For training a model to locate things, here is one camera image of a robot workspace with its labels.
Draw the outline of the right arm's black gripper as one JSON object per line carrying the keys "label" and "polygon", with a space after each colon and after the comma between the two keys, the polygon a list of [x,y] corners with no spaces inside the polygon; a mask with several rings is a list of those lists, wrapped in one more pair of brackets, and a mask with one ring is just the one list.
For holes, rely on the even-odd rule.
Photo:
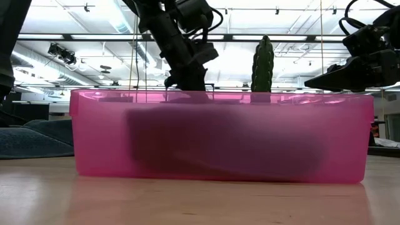
{"label": "right arm's black gripper", "polygon": [[372,69],[360,57],[350,57],[345,65],[333,64],[327,72],[304,82],[308,88],[332,92],[364,91],[368,87],[388,87],[400,82],[400,57],[392,49],[375,52]]}

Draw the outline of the left arm's black gripper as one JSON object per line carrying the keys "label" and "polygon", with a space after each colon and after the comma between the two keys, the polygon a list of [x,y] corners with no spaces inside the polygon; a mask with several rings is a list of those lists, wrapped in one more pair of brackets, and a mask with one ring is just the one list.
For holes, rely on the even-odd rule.
{"label": "left arm's black gripper", "polygon": [[138,11],[139,31],[150,32],[161,50],[160,56],[171,67],[168,87],[182,91],[205,91],[205,63],[218,57],[208,41],[210,28],[185,33],[178,26],[178,11]]}

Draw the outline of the dark navy denim cap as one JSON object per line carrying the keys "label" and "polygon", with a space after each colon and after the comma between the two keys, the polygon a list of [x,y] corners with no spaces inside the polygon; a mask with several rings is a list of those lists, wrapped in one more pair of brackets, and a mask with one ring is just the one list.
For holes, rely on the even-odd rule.
{"label": "dark navy denim cap", "polygon": [[263,128],[226,109],[131,109],[126,121],[141,177],[298,182],[327,158],[304,131]]}

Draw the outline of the grey cotton cap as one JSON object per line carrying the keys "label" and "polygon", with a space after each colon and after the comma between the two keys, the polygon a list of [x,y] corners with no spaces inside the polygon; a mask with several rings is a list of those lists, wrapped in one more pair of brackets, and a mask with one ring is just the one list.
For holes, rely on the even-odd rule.
{"label": "grey cotton cap", "polygon": [[0,125],[0,160],[74,155],[70,119],[33,120],[22,126]]}

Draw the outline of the green cactus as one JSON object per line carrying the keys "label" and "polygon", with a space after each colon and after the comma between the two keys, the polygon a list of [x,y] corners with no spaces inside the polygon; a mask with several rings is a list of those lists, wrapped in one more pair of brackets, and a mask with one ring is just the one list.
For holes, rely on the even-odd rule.
{"label": "green cactus", "polygon": [[256,46],[253,56],[251,91],[271,92],[274,68],[274,48],[268,35]]}

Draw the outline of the pink translucent plastic bin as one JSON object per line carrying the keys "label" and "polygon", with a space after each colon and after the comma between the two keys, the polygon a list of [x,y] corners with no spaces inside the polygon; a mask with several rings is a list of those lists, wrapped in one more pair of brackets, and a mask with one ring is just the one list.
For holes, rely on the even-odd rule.
{"label": "pink translucent plastic bin", "polygon": [[304,131],[323,143],[327,158],[294,183],[359,183],[364,179],[374,100],[358,94],[73,90],[69,113],[76,169],[84,176],[141,177],[131,158],[126,113],[174,107],[226,109],[274,131]]}

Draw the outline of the black ceiling spotlight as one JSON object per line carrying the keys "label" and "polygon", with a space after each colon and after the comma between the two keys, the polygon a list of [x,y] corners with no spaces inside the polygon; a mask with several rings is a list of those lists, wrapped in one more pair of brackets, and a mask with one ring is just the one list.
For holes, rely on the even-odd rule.
{"label": "black ceiling spotlight", "polygon": [[65,49],[56,43],[50,44],[47,53],[62,60],[67,65],[75,65],[77,63],[74,51]]}

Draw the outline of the silver ventilation duct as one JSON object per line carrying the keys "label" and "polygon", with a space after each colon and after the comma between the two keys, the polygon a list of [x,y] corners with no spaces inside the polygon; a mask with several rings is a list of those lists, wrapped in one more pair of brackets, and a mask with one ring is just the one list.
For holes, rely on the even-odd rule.
{"label": "silver ventilation duct", "polygon": [[20,44],[11,54],[14,86],[34,93],[93,88],[98,83],[73,71],[55,57],[44,57]]}

